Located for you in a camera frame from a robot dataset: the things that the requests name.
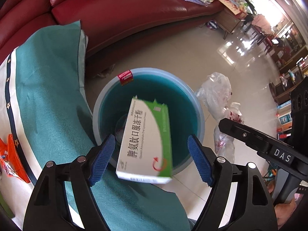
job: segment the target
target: tiled floor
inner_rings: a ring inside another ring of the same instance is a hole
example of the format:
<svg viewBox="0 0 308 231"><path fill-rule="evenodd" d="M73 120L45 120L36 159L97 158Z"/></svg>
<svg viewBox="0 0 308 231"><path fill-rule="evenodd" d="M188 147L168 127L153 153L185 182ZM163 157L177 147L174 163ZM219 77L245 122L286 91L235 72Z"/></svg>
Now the tiled floor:
<svg viewBox="0 0 308 231"><path fill-rule="evenodd" d="M207 27L196 27L155 43L150 47L117 63L114 71L105 79L94 78L86 82L86 93L93 109L102 88L116 75L128 69L154 67L164 69L186 82L196 90L207 75L220 72L231 83L231 102L241 104L244 123L271 136L276 134L276 105L270 94L268 83L279 81L278 70L262 46L250 45L247 35L237 30L233 35L222 38L222 30L212 31ZM214 148L213 130L216 122L204 107L205 135L203 145ZM246 165L253 161L262 174L266 173L266 162L256 152L239 141L235 144L235 163ZM236 184L233 183L222 224L226 224L233 207ZM187 216L197 219L210 188L201 181L195 164L175 175L162 186L175 192L183 204Z"/></svg>

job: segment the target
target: wooden table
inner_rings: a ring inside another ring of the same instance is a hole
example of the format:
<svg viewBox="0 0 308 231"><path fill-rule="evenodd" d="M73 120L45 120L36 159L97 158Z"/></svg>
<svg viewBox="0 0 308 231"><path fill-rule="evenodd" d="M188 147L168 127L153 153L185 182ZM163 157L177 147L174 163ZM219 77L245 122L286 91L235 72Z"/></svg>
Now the wooden table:
<svg viewBox="0 0 308 231"><path fill-rule="evenodd" d="M237 19L228 8L224 8L224 10L216 16L215 21L219 27L225 31L224 39L226 39L228 33L233 34L236 26L238 26L238 24L244 20Z"/></svg>

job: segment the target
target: box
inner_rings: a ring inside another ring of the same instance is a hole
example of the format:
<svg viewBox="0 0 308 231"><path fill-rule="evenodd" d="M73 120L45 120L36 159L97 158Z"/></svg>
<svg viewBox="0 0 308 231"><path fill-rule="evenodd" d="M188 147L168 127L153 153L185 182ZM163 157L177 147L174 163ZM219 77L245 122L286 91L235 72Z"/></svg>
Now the box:
<svg viewBox="0 0 308 231"><path fill-rule="evenodd" d="M168 107L133 98L116 168L119 178L165 184L171 180L172 149Z"/></svg>

